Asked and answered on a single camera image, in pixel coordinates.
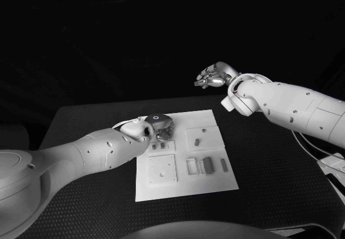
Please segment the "robotic hand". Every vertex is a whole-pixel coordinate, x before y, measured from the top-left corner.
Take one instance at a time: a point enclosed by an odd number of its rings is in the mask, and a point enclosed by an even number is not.
[[[154,114],[54,148],[0,150],[0,239],[25,232],[69,183],[118,168],[145,153],[154,138],[170,141],[172,132],[172,118]]]
[[[196,86],[229,86],[222,104],[250,116],[262,112],[269,121],[345,148],[345,103],[323,93],[261,74],[239,73],[217,62],[198,75]]]

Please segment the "textured table surface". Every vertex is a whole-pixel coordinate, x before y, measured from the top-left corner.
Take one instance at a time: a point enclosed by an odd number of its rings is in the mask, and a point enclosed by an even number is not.
[[[340,237],[345,206],[292,132],[229,112],[222,96],[63,107],[41,149],[152,113],[213,110],[239,190],[135,202],[136,159],[84,176],[57,193],[24,238],[118,239],[151,226],[190,220],[224,221],[262,229],[318,224]]]

